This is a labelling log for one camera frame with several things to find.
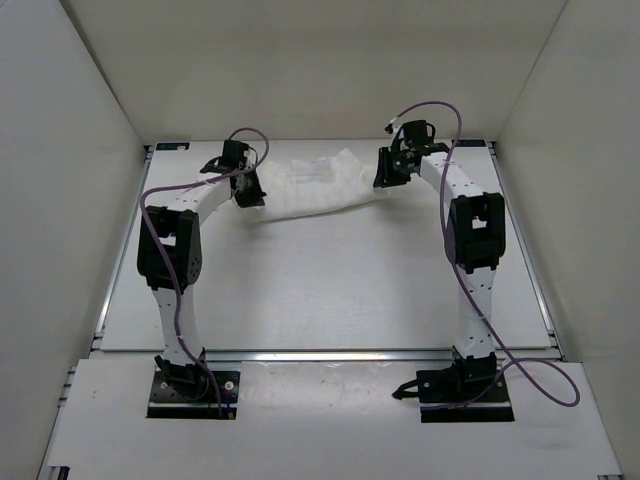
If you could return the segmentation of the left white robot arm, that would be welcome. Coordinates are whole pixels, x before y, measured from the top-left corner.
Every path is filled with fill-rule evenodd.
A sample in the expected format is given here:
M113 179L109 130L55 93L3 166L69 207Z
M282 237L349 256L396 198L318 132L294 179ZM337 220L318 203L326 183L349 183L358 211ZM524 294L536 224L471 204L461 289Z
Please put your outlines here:
M194 286L202 267L201 226L221 205L265 204L257 167L266 159L249 144L227 139L196 181L151 188L140 197L138 273L157 302L164 351L156 364L164 381L189 401L218 401L219 384L206 365L195 319Z

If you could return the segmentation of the white pleated skirt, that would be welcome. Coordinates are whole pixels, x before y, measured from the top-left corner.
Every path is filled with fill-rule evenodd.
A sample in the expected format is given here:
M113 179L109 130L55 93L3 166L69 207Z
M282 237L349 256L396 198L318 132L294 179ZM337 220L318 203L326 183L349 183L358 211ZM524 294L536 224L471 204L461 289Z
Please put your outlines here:
M376 168L350 149L316 159L278 159L270 155L257 175L265 204L234 208L241 220L264 223L332 214L392 197L373 186Z

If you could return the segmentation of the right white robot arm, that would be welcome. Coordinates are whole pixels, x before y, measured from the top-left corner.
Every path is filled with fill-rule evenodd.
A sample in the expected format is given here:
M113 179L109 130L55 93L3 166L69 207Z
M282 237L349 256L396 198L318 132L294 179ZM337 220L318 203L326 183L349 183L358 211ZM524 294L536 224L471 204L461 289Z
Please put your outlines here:
M431 407L466 404L489 389L498 370L489 328L493 281L506 250L505 201L480 188L452 159L452 149L435 139L425 120L385 128L389 146L378 153L373 186L391 188L418 177L439 196L444 250L459 285L459 310L452 363L417 373L397 399L418 397Z

